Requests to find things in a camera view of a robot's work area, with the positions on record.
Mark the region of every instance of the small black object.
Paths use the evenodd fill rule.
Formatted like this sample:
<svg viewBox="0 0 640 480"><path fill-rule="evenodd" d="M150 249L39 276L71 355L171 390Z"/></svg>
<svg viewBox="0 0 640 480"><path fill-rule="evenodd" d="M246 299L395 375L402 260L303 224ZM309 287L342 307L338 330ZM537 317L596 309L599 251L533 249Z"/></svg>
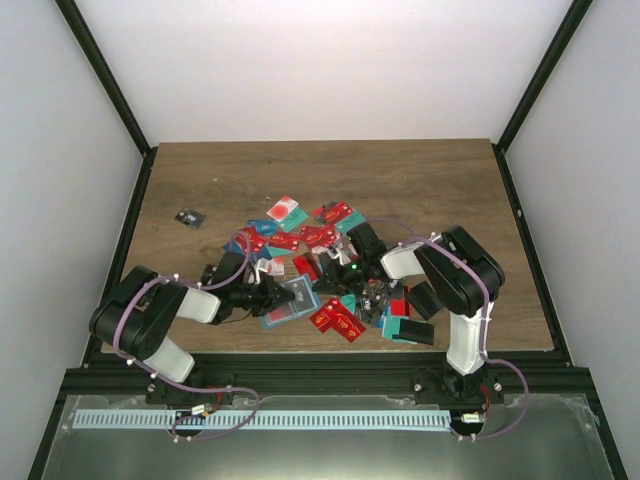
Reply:
<svg viewBox="0 0 640 480"><path fill-rule="evenodd" d="M211 265L205 267L200 281L203 285L221 283L242 268L243 263L243 254L227 252L222 256L215 271ZM211 293L220 299L220 307L211 322L213 325L222 323L231 315L234 308L251 311L251 315L260 317L295 299L295 294L280 286L272 276L265 275L258 284L246 284L244 283L244 273Z"/></svg>
<svg viewBox="0 0 640 480"><path fill-rule="evenodd" d="M421 282L410 289L406 298L425 320L429 320L444 307L427 282Z"/></svg>
<svg viewBox="0 0 640 480"><path fill-rule="evenodd" d="M158 274L137 266L103 299L89 323L89 331L113 345L120 318L125 308L143 285ZM134 308L120 337L120 349L139 360L153 355L167 335L169 327L187 294L188 288L174 281L158 284L144 297L144 310Z"/></svg>
<svg viewBox="0 0 640 480"><path fill-rule="evenodd" d="M475 372L469 375L462 375L445 362L442 374L445 391L456 400L473 397L478 394L478 388L487 378L487 371L487 364L485 363Z"/></svg>
<svg viewBox="0 0 640 480"><path fill-rule="evenodd" d="M435 327L430 323L402 319L400 320L400 330L393 335L393 338L433 345L435 330Z"/></svg>
<svg viewBox="0 0 640 480"><path fill-rule="evenodd" d="M204 213L183 208L174 218L183 225L197 230L200 228L200 225L202 225L202 222L204 222L204 219L207 218L207 216Z"/></svg>
<svg viewBox="0 0 640 480"><path fill-rule="evenodd" d="M443 248L449 250L480 277L489 290L490 300L498 297L504 285L502 267L459 225L442 232ZM484 303L478 284L440 252L423 245L414 251L431 286L442 304L457 315L472 317Z"/></svg>
<svg viewBox="0 0 640 480"><path fill-rule="evenodd" d="M380 264L380 259L387 253L387 247L378 238L373 227L368 223L361 223L349 230L347 236L360 257L365 278L389 281Z"/></svg>

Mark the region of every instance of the wooden surface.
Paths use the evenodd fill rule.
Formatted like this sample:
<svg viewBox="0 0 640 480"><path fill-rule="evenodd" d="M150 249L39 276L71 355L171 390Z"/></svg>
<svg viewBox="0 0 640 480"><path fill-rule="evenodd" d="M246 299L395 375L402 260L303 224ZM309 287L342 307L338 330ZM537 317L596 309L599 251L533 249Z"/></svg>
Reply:
<svg viewBox="0 0 640 480"><path fill-rule="evenodd" d="M234 230L249 219L268 218L265 212L283 195L307 213L330 200L345 200L366 217L403 220L427 236L463 225L506 273L489 348L552 348L487 140L162 144L125 273L140 264L196 281L206 263L220 259ZM174 220L183 207L207 215L200 229ZM407 238L394 225L375 228L385 241ZM293 256L286 257L286 278L297 276ZM394 343L376 328L349 344L336 332L320 333L307 318L264 330L253 317L233 322L245 314L236 312L219 326L177 319L170 336L185 350L198 352L446 350L449 341L444 312L433 319L434 347Z"/></svg>

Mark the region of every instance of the teal card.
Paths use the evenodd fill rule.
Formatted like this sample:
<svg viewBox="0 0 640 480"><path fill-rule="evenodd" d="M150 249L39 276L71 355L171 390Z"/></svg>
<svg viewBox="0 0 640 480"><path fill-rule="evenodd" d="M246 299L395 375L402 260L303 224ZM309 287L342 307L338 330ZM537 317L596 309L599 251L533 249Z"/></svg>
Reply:
<svg viewBox="0 0 640 480"><path fill-rule="evenodd" d="M347 218L344 218L336 223L336 228L341 233L347 233L352 228L357 227L358 225L366 221L367 219L364 218L360 212L354 210L353 213Z"/></svg>
<svg viewBox="0 0 640 480"><path fill-rule="evenodd" d="M391 315L388 309L389 307L387 307L387 310L385 310L386 315L385 315L384 325L382 327L382 336L384 338L388 338L389 340L392 340L398 343L415 343L415 342L410 342L408 340L393 338L394 335L397 335L398 333L400 333L400 321L408 320L408 318Z"/></svg>
<svg viewBox="0 0 640 480"><path fill-rule="evenodd" d="M297 206L291 211L289 215L286 216L284 220L282 220L278 224L278 226L285 232L290 232L302 222L304 222L307 218L309 218L309 215L307 215L304 210L300 208L300 206Z"/></svg>
<svg viewBox="0 0 640 480"><path fill-rule="evenodd" d="M345 295L340 298L340 303L342 303L347 310L355 315L356 313L356 296L354 294Z"/></svg>
<svg viewBox="0 0 640 480"><path fill-rule="evenodd" d="M293 253L291 250L287 250L285 248L270 247L269 245L267 245L267 250L269 251L269 254L274 258Z"/></svg>

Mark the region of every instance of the transparent panel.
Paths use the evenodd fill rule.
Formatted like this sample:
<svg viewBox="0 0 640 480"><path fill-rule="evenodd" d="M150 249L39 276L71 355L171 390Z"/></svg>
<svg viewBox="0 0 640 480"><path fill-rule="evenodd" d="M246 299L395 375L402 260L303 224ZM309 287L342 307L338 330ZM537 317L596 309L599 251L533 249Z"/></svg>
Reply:
<svg viewBox="0 0 640 480"><path fill-rule="evenodd" d="M518 414L521 397L492 406L487 431ZM243 401L236 409L246 408ZM409 399L274 397L272 410L416 410ZM166 430L74 429L75 411L147 409L140 398L75 397L67 402L45 479L458 479L581 480L612 478L581 397L533 395L514 431L493 440L459 443L449 433L416 431L240 431L224 439L173 443Z"/></svg>

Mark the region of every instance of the red tag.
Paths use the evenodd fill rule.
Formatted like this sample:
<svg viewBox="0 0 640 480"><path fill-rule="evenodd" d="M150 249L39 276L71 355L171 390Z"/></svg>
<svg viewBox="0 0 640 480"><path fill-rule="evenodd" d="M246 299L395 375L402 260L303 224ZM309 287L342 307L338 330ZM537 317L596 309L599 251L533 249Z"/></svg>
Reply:
<svg viewBox="0 0 640 480"><path fill-rule="evenodd" d="M338 235L333 225L327 225L326 227L302 227L300 238L309 248L329 247L335 243Z"/></svg>
<svg viewBox="0 0 640 480"><path fill-rule="evenodd" d="M338 223L353 213L353 209L345 202L339 202L321 213L325 222L330 225Z"/></svg>
<svg viewBox="0 0 640 480"><path fill-rule="evenodd" d="M295 252L300 246L300 235L295 233L278 232L269 238L269 246Z"/></svg>
<svg viewBox="0 0 640 480"><path fill-rule="evenodd" d="M256 227L244 227L241 229L244 233L249 237L249 245L251 245L251 251L253 253L259 253L265 245L267 244L267 237L264 237L258 233ZM243 252L247 252L247 242L245 241L244 235L236 235L234 238L235 242L240 245Z"/></svg>
<svg viewBox="0 0 640 480"><path fill-rule="evenodd" d="M404 298L402 300L389 301L389 305L391 306L391 315L409 318L410 312L407 308L407 303L408 302Z"/></svg>
<svg viewBox="0 0 640 480"><path fill-rule="evenodd" d="M331 312L330 318L333 321L333 329L346 338L349 343L355 341L365 331L364 324L342 305L337 298L329 300L325 307Z"/></svg>
<svg viewBox="0 0 640 480"><path fill-rule="evenodd" d="M325 305L309 318L318 330L320 330L322 333L325 333L333 326L333 320L330 314L331 311L328 310L327 306Z"/></svg>
<svg viewBox="0 0 640 480"><path fill-rule="evenodd" d="M322 275L322 271L320 271L315 258L313 258L313 255L308 252L304 255L300 255L299 257L295 257L293 259L293 264L296 266L300 275L304 275L306 273L309 275L312 282L315 282Z"/></svg>

